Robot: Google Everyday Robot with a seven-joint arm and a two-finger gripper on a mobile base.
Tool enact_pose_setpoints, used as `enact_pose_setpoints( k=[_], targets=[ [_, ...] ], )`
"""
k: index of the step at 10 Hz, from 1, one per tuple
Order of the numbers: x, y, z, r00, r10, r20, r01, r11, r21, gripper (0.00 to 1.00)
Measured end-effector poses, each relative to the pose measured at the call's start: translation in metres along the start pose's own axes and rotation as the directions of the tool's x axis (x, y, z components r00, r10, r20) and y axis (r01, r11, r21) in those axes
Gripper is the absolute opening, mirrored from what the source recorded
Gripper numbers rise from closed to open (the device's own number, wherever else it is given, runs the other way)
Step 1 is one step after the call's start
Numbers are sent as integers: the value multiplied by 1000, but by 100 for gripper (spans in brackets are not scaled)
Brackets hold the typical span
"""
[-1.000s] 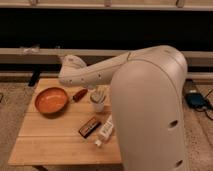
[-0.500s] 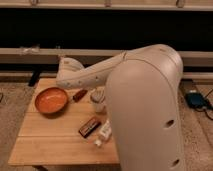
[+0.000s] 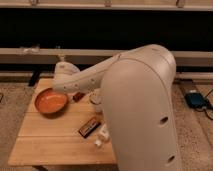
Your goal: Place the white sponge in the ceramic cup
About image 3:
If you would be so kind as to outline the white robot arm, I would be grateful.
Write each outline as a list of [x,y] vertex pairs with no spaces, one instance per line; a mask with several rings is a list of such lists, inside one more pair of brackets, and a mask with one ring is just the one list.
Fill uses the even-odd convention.
[[119,171],[182,171],[172,106],[176,61],[151,44],[125,51],[83,71],[55,66],[53,89],[98,88]]

